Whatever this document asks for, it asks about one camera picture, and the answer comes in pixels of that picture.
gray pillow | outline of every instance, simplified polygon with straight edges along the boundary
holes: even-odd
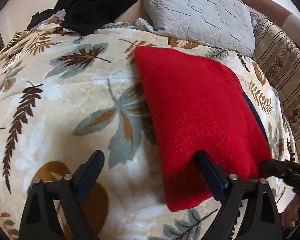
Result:
[[[251,57],[255,38],[250,12],[239,0],[145,0],[153,33],[234,50]]]

bedding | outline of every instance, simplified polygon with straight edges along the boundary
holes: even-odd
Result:
[[[17,32],[0,52],[0,224],[11,239],[18,238],[33,179],[58,180],[95,149],[105,153],[106,164],[82,209],[101,239],[197,240],[206,232],[220,208],[214,199],[179,212],[167,208],[152,120],[133,57],[137,46],[220,61],[237,75],[253,103],[272,157],[289,159],[289,149],[295,151],[277,93],[252,59],[133,28],[110,24],[81,37],[50,23]],[[268,181],[278,201],[285,185],[276,178]],[[71,239],[58,203],[56,208]]]
[[[300,49],[277,25],[267,19],[255,28],[254,59],[281,99],[300,161]]]
[[[154,28],[145,21],[144,28],[152,33],[253,54],[250,12],[239,0],[145,0],[145,9]]]

metal screw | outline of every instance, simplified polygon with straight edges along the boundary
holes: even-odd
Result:
[[[268,184],[268,181],[266,179],[260,179],[260,182],[264,185],[267,185]]]
[[[65,175],[64,178],[65,178],[65,180],[70,180],[70,179],[72,179],[72,174],[68,173],[68,174]]]
[[[231,174],[229,175],[229,178],[232,179],[232,180],[237,180],[237,179],[238,179],[238,176],[235,175],[235,174],[233,174],[233,173],[231,173]]]
[[[38,184],[38,183],[40,182],[40,180],[41,180],[41,179],[39,179],[39,178],[35,178],[35,179],[33,180],[33,184]]]

gray leaf print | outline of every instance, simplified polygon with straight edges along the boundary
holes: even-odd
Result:
[[[21,61],[18,62],[13,68],[10,68],[6,72],[6,76],[4,79],[0,82],[0,92],[6,92],[8,91],[16,82],[15,76],[23,70],[26,66],[19,67],[21,64]]]
[[[156,145],[156,139],[148,105],[145,100],[138,101],[143,96],[141,83],[127,88],[119,99],[114,96],[109,80],[108,89],[114,105],[91,113],[77,125],[72,134],[82,136],[101,131],[118,115],[118,129],[108,147],[109,168],[112,168],[118,163],[133,160],[141,144],[141,131],[151,144]]]
[[[222,61],[229,56],[229,52],[226,49],[211,48],[210,52],[207,52],[204,56],[214,60]]]
[[[175,220],[176,228],[169,225],[163,226],[163,234],[166,238],[149,236],[147,240],[198,240],[200,237],[201,222],[217,211],[218,209],[201,218],[196,209],[189,209],[187,211],[189,222]]]
[[[281,160],[280,157],[283,156],[285,139],[279,138],[279,130],[277,127],[274,129],[272,125],[268,124],[268,135],[269,135],[269,145],[271,147],[272,155],[276,160]]]

striped fabric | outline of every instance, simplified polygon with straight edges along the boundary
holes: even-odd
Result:
[[[295,138],[300,163],[300,50],[268,19],[257,24],[254,35],[253,58],[278,92],[282,112]]]

